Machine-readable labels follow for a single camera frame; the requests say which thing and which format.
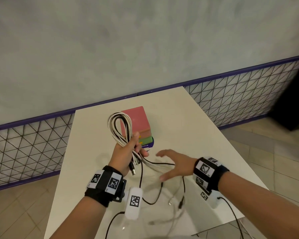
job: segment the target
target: purple metal frame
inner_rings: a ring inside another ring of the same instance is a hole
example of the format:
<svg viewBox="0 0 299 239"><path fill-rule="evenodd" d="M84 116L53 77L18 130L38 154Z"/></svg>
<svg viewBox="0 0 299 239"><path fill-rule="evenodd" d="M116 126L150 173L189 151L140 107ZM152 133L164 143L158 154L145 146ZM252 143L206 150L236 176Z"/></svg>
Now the purple metal frame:
<svg viewBox="0 0 299 239"><path fill-rule="evenodd" d="M153 93L153 92L157 92L157 91L162 91L162 90L166 90L166 89L176 88L176 87L180 87L180 86L194 85L194 84L198 84L198 83L202 83L202 82L206 82L206 81L216 80L216 79L223 78L223 77L228 77L228 76L234 76L234 75L237 75L237 74L246 73L246 72L250 72L250 71L254 71L254 70L258 70L258 69L263 69L263 68L268 68L268 67L271 67L271 66L276 66L276 65L285 64L285 63L289 63L289 62L294 62L294 61L298 61L298 60L299 60L299 56L295 56L295 57L291 57L291 58L287 58L287 59L283 59L283 60L277 60L277 61L269 62L269 63L266 63L266 64L255 65L255 66L251 66L251 67L248 67L248 68L243 68L243 69L238 69L238 70L234 70L234 71L230 71L230 72L225 72L225 73L218 74L218 75L207 76L207 77L204 77L204 78L199 78L199 79L195 79L195 80L180 82L180 83L173 84L173 85L167 85L167 86L163 86L163 87L159 87L159 88L154 88L154 89L151 89L151 90L146 90L146 91L134 93L134 94L127 95L127 96L121 96L121 97L117 97L117 98L113 98L113 99L109 99L109 100L105 100L105 101L100 101L100 102L92 103L92 104L89 104L89 105L79 106L79 107L76 107L76 108L71 108L71 109L67 109L67 110L64 110L64 111L60 111L60 112L54 112L54 113L50 113L50 114L46 114L46 115L42 115L42 116L37 116L37 117L29 118L29 119L10 122L10 123L7 123L7 124L0 125L0 130L8 129L8 128L16 127L16 126L21 126L21 125L25 125L25 124L29 124L29 123L33 123L33 122L38 122L38 121L42 121L42 120L47 120L47 119L51 119L51 118L55 118L55 117L59 117L59 116L65 116L65 115L68 115L68 114L75 113L76 110L91 107L91 106L101 105L101 104L105 104L105 103L109 103L109 102L113 102L113 101L123 100L123 99L131 98L131 97L135 97L135 96L141 96L141 95L145 95L145 94L149 94L149 93ZM228 125L224 125L224 126L219 127L219 130L230 128L230 127L237 126L237 125L240 125L240 124L244 124L244 123L247 123L247 122L255 121L255 120L264 118L266 116L267 115L265 114L265 115L249 118L249 119L246 119L246 120L243 120L243 121L234 122L232 124L228 124ZM40 175L40 176L36 176L36 177L33 177L33 178L28 178L28 179L20 180L20 181L17 181L17 182L9 183L9 184L6 184L6 185L1 185L0 190L11 188L11 187L14 187L14 186L17 186L17 185L26 184L26 183L33 182L33 181L36 181L36 180L48 178L48 177L58 175L58 174L60 174L60 170L59 171L54 171L54 172L51 172L51 173L47 173L47 174L43 174L43 175Z"/></svg>

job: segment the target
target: wristband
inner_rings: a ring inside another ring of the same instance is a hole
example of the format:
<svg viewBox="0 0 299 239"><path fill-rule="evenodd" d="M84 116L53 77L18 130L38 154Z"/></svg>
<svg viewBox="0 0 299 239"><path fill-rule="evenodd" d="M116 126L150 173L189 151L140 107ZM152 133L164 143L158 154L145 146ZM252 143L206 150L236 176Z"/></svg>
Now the wristband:
<svg viewBox="0 0 299 239"><path fill-rule="evenodd" d="M84 195L108 207L111 201L122 201L125 185L123 175L107 165L103 170L96 171Z"/></svg>
<svg viewBox="0 0 299 239"><path fill-rule="evenodd" d="M218 183L222 175L229 171L214 158L200 158L195 162L194 179L208 195L212 190L218 191Z"/></svg>

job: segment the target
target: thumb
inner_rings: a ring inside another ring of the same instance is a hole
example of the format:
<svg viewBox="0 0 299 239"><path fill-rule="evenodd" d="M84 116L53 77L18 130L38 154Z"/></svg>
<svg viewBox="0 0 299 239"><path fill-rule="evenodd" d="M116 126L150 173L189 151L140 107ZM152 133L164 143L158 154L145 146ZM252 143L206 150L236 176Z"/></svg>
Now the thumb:
<svg viewBox="0 0 299 239"><path fill-rule="evenodd" d="M161 182L165 182L173 177L178 176L177 170L176 169L172 169L171 171L168 171L167 173L164 173L163 175L161 175L159 177Z"/></svg>
<svg viewBox="0 0 299 239"><path fill-rule="evenodd" d="M132 152L135 148L136 143L138 142L138 138L140 136L139 132L136 132L132 137L131 140L128 142L126 147Z"/></svg>

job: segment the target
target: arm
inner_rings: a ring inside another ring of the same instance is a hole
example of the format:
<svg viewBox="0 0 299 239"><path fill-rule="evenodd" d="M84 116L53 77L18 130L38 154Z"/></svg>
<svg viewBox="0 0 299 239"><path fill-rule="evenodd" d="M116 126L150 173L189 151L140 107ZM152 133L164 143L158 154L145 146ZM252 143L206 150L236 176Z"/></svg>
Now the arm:
<svg viewBox="0 0 299 239"><path fill-rule="evenodd" d="M160 177L162 182L194 172L195 158L170 149L161 150L156 156L168 156L175 162L175 168ZM298 206L232 172L222 175L218 189L268 239L299 239Z"/></svg>
<svg viewBox="0 0 299 239"><path fill-rule="evenodd" d="M148 153L138 143L137 132L125 146L115 145L109 166L119 171L123 176L129 172L132 151L140 152L144 157ZM105 214L106 207L91 197L84 196L73 211L53 233L50 239L94 239Z"/></svg>

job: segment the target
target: qr code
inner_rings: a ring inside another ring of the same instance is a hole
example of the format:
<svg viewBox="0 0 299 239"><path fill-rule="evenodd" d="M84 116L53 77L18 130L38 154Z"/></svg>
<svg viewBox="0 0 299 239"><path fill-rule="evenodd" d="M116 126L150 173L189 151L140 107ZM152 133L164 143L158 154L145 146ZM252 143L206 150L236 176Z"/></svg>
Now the qr code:
<svg viewBox="0 0 299 239"><path fill-rule="evenodd" d="M138 207L139 204L140 204L140 197L132 195L130 205Z"/></svg>
<svg viewBox="0 0 299 239"><path fill-rule="evenodd" d="M99 178L100 178L100 174L95 174L94 175L94 177L93 177L93 179L91 180L91 183L97 183L98 182L98 180L99 180Z"/></svg>
<svg viewBox="0 0 299 239"><path fill-rule="evenodd" d="M119 180L115 179L115 178L111 178L108 187L115 189L117 188L117 186L119 185Z"/></svg>
<svg viewBox="0 0 299 239"><path fill-rule="evenodd" d="M209 169L210 169L210 167L208 165L203 164L199 170L202 171L204 174L207 174Z"/></svg>
<svg viewBox="0 0 299 239"><path fill-rule="evenodd" d="M199 177L196 177L196 183L198 183L201 186L204 185L204 181L202 179L200 179Z"/></svg>
<svg viewBox="0 0 299 239"><path fill-rule="evenodd" d="M204 192L202 192L200 195L204 198L204 200L208 199L208 196Z"/></svg>
<svg viewBox="0 0 299 239"><path fill-rule="evenodd" d="M207 160L209 160L209 161L211 161L211 162L213 162L213 163L218 162L218 160L216 160L215 158L208 158Z"/></svg>

